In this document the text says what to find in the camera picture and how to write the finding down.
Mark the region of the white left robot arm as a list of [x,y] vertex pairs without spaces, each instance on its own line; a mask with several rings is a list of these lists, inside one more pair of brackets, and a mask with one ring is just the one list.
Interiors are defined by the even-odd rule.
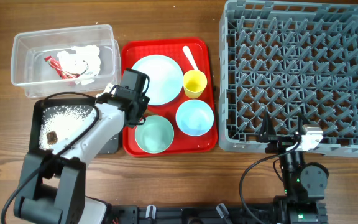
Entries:
[[[86,168],[112,135],[145,121],[149,83],[148,75],[127,69],[121,83],[99,97],[69,92],[67,99],[56,93],[37,101],[19,185],[1,212],[1,223],[10,204],[15,217],[32,223],[122,223],[119,209],[86,197]],[[56,149],[41,149],[44,109],[65,103],[92,107],[88,126]]]

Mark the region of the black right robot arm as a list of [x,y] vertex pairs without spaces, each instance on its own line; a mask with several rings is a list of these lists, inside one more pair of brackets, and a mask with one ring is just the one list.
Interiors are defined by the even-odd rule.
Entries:
[[329,171],[317,163],[306,163],[304,153],[323,140],[323,130],[298,115],[292,136],[279,136],[268,113],[264,115],[258,140],[266,142],[267,153],[277,154],[282,173],[284,196],[273,199],[271,223],[327,223],[325,198]]

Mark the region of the red snack wrapper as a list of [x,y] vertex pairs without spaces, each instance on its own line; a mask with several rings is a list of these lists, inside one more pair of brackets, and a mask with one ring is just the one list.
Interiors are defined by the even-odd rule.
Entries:
[[44,58],[44,60],[57,72],[60,78],[62,79],[71,79],[71,78],[78,78],[79,74],[69,73],[62,69],[60,62],[54,59],[52,56],[48,56]]

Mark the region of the white napkin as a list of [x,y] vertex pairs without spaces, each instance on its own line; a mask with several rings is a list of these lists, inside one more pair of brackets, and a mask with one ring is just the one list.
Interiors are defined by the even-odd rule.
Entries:
[[66,50],[57,53],[58,61],[62,70],[73,78],[79,78],[76,84],[88,85],[94,82],[93,77],[101,71],[100,49],[96,45],[85,47],[74,46],[71,48],[74,54]]

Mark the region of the mint green bowl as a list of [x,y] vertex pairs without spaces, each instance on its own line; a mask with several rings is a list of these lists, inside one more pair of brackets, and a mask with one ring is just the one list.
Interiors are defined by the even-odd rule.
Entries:
[[175,137],[174,129],[168,119],[159,115],[146,117],[143,125],[135,129],[137,145],[149,154],[166,151]]

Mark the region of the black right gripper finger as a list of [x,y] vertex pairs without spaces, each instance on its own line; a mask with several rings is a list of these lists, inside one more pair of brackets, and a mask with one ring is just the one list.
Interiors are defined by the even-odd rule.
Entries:
[[266,111],[262,120],[262,125],[257,135],[257,142],[270,143],[277,140],[277,134],[275,132],[272,120],[269,112]]
[[305,118],[303,113],[298,113],[297,115],[297,129],[295,132],[296,136],[301,136],[306,134],[306,128],[310,122]]

